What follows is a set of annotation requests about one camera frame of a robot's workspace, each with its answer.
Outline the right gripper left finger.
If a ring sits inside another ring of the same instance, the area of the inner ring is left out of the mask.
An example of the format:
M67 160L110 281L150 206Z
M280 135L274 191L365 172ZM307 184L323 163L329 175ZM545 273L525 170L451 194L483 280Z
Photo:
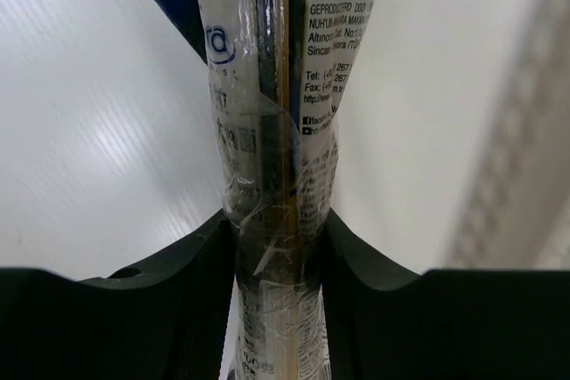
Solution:
M217 213L107 278L1 271L4 379L216 379L234 246Z

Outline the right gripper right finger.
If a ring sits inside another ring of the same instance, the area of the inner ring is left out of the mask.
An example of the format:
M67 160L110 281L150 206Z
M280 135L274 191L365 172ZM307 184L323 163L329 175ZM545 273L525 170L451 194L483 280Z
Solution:
M322 290L335 379L566 379L567 271L408 270L330 213Z

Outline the label-side blue spaghetti bag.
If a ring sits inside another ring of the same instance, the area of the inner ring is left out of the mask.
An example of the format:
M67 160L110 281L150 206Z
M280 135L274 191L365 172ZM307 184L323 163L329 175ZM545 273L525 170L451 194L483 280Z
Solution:
M318 249L375 0L155 0L208 66L240 326L231 377L327 379Z

